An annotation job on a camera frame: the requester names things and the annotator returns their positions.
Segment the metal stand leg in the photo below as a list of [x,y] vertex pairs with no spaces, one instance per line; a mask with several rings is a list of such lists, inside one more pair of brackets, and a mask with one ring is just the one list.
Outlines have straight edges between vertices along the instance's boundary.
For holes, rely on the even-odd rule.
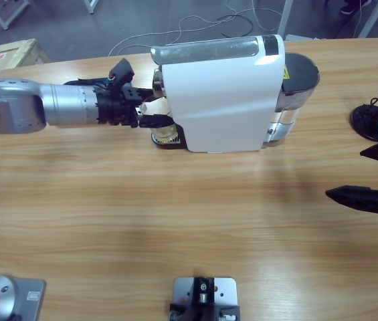
[[0,17],[0,26],[3,27],[4,30],[8,30],[9,29],[9,25],[11,24],[11,22],[13,20],[16,19],[16,17],[29,5],[29,0],[23,0],[23,3],[21,4],[21,6],[19,8],[17,8],[15,10],[15,12],[12,13],[12,15],[9,17],[8,20],[4,21],[1,17]]
[[360,34],[358,35],[358,38],[366,38],[369,32],[371,31],[371,28],[375,25],[378,18],[378,3],[376,7],[374,8],[373,12],[371,13],[369,19],[365,23],[363,29],[360,31]]
[[84,0],[84,4],[86,5],[86,8],[88,8],[88,11],[90,14],[93,14],[94,13],[94,9],[96,7],[96,5],[98,4],[98,1],[99,0]]
[[285,1],[284,9],[282,10],[280,27],[278,28],[278,35],[280,35],[281,37],[284,37],[284,32],[287,27],[287,21],[288,21],[288,17],[290,16],[292,6],[293,6],[293,0]]

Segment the wooden table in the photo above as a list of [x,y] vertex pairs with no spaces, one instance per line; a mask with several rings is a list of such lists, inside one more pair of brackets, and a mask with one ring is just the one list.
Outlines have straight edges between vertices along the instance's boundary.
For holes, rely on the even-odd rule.
[[[173,280],[231,276],[243,320],[378,321],[378,215],[324,192],[378,189],[350,111],[378,95],[378,39],[286,44],[321,73],[284,144],[157,149],[148,129],[0,136],[0,273],[48,283],[41,320],[166,320]],[[148,55],[126,56],[150,87]],[[62,83],[120,58],[5,70]]]

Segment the metal bracket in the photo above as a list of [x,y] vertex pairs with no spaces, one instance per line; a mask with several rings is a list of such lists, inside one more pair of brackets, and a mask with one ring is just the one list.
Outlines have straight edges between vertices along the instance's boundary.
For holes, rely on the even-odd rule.
[[0,276],[0,321],[37,321],[45,282]]
[[[190,306],[195,278],[177,278],[174,281],[173,304]],[[214,302],[218,306],[237,306],[238,291],[232,278],[214,278]]]
[[236,282],[232,278],[177,278],[169,321],[240,321]]

